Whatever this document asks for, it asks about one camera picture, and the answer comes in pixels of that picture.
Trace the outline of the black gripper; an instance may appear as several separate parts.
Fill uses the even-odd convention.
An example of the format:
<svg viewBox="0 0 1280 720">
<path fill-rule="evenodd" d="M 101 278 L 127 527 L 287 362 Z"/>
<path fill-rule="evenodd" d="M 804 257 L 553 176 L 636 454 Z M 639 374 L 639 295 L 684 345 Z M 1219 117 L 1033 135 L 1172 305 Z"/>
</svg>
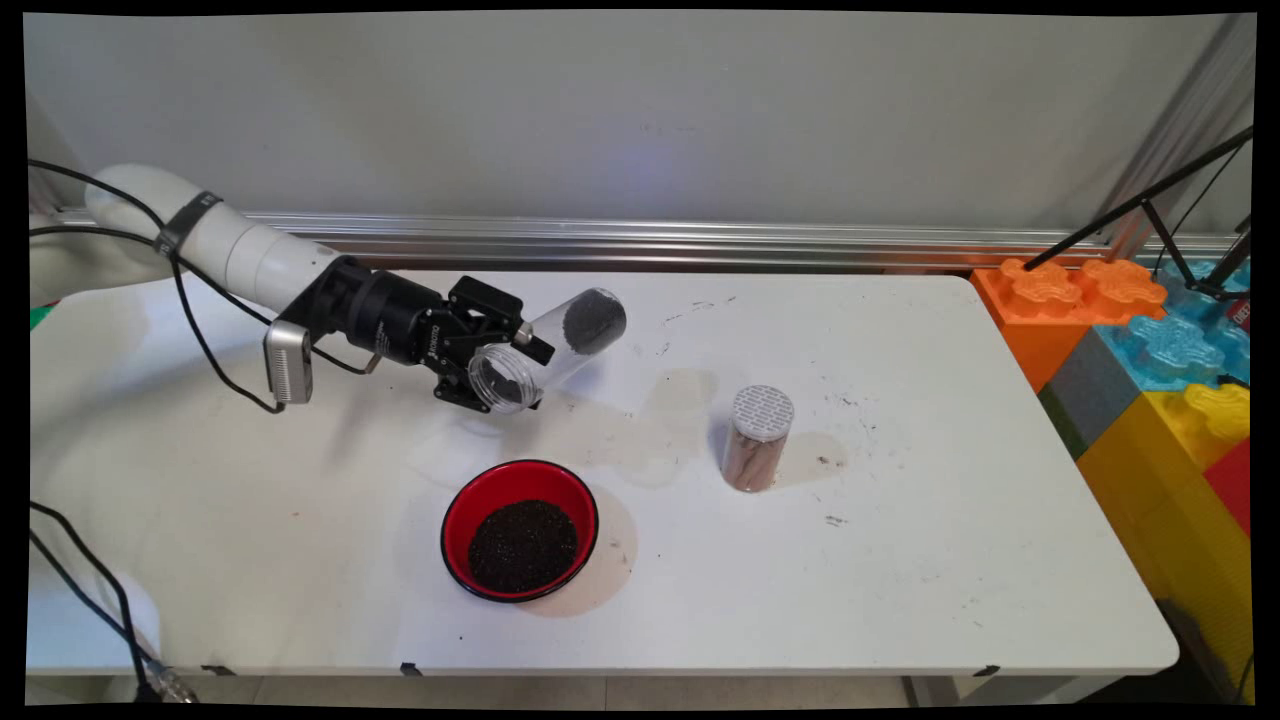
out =
<svg viewBox="0 0 1280 720">
<path fill-rule="evenodd" d="M 556 354 L 525 319 L 524 301 L 471 275 L 442 295 L 393 272 L 347 270 L 346 340 L 429 368 L 436 398 L 485 414 L 534 407 L 538 375 Z"/>
</svg>

